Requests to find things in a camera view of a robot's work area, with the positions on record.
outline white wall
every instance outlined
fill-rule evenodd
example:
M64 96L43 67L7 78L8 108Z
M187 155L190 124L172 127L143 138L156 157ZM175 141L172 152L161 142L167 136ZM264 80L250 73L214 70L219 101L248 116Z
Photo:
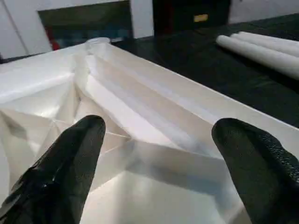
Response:
M3 58L24 56L27 54L7 13L6 7L0 0L0 54Z
M232 0L229 23L299 13L299 0Z

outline rolled paper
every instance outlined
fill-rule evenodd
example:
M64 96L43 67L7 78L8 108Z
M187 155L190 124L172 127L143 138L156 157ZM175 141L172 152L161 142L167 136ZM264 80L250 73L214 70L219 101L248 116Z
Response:
M235 38L220 35L218 45L299 80L299 58Z
M265 35L260 35L260 34L253 34L253 33L248 33L248 32L243 32L243 31L239 32L239 34L241 34L243 36L247 36L249 38L264 39L264 40L268 40L268 41L279 42L281 44L289 44L289 45L297 45L297 46L299 46L299 42L298 41L292 41L292 40L282 39L282 38L273 37L273 36L265 36Z
M259 45L282 53L286 53L289 55L293 55L295 57L299 57L299 47L295 45L285 44L283 42L280 43L272 40L266 40L263 38L250 37L244 34L232 34L230 37L238 39L240 41L253 43L255 45Z

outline white paper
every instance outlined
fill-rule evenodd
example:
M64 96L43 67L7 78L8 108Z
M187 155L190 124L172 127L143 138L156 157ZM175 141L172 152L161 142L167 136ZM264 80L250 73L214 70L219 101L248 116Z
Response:
M255 45L286 53L295 57L299 57L299 46L297 47L296 45L277 42L275 40L267 40L264 38L256 38L255 36L248 36L244 34L232 34L230 37L238 39L240 41L253 43Z
M228 50L299 80L299 58L220 35L216 42Z

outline table surface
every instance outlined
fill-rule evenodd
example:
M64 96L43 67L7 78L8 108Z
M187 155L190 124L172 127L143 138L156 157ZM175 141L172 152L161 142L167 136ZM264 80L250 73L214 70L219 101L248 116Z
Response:
M239 31L299 41L298 24L293 14L114 45L299 128L299 81L215 44Z

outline white folded paper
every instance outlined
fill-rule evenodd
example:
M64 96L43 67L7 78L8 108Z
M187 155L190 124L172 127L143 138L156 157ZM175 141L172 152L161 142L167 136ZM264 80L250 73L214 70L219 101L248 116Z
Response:
M277 42L275 40L267 40L265 38L257 38L256 36L250 36L246 34L232 34L230 37L238 39L240 41L245 41L248 43L253 43L262 47L266 47L272 50L276 50L282 53L293 55L299 57L299 47L293 44Z
M216 42L228 50L299 80L299 58L220 35Z

